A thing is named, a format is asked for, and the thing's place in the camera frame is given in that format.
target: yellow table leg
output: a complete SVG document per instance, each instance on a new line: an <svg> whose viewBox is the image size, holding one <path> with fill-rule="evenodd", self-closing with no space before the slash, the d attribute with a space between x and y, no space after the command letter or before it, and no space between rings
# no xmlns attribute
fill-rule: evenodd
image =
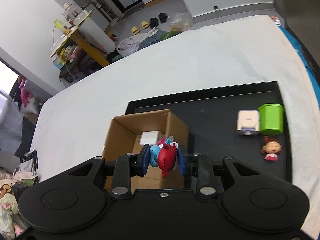
<svg viewBox="0 0 320 240"><path fill-rule="evenodd" d="M70 38L102 67L110 65L110 63L103 56L101 56L99 51L95 47L92 47L88 42L86 42L77 31L72 33Z"/></svg>

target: black slipper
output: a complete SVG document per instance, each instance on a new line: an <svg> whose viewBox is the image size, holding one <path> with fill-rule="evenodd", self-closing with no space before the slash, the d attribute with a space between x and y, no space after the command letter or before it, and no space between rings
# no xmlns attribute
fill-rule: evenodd
<svg viewBox="0 0 320 240"><path fill-rule="evenodd" d="M150 19L150 28L153 29L154 27L159 26L158 18L151 18Z"/></svg>
<svg viewBox="0 0 320 240"><path fill-rule="evenodd" d="M167 21L168 16L165 13L160 13L158 16L161 23L165 23Z"/></svg>

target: cardboard box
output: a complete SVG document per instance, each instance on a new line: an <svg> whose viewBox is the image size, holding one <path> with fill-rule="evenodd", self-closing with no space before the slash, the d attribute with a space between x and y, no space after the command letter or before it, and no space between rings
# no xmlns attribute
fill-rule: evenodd
<svg viewBox="0 0 320 240"><path fill-rule="evenodd" d="M142 132L160 131L167 138L174 137L175 142L188 147L188 127L169 109L138 114L115 116L110 123L102 156L106 161L116 160L118 156L127 153L139 153L142 149L140 138ZM180 175L179 167L169 172L163 179L159 167L149 165L144 177L131 178L132 192L136 188L183 188L184 177ZM112 176L107 177L105 189L110 190Z"/></svg>

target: black tray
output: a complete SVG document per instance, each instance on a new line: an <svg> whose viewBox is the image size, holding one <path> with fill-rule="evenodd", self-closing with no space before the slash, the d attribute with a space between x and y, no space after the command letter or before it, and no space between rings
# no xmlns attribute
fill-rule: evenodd
<svg viewBox="0 0 320 240"><path fill-rule="evenodd" d="M125 114L170 109L189 127L188 152L202 153L221 161L233 156L261 171L292 182L291 146L284 112L284 133L277 138L283 152L278 161L260 154L263 136L236 133L239 110L257 110L263 104L284 106L277 82L265 82L197 90L129 102Z"/></svg>

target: bed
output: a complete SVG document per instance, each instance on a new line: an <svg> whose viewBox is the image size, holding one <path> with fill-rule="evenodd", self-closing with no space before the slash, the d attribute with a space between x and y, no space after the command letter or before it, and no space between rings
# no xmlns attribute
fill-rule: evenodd
<svg viewBox="0 0 320 240"><path fill-rule="evenodd" d="M297 51L270 17L184 32L121 59L49 99L31 150L41 181L102 154L110 120L128 102L186 91L277 81L292 144L292 182L310 199L302 229L320 231L320 112Z"/></svg>

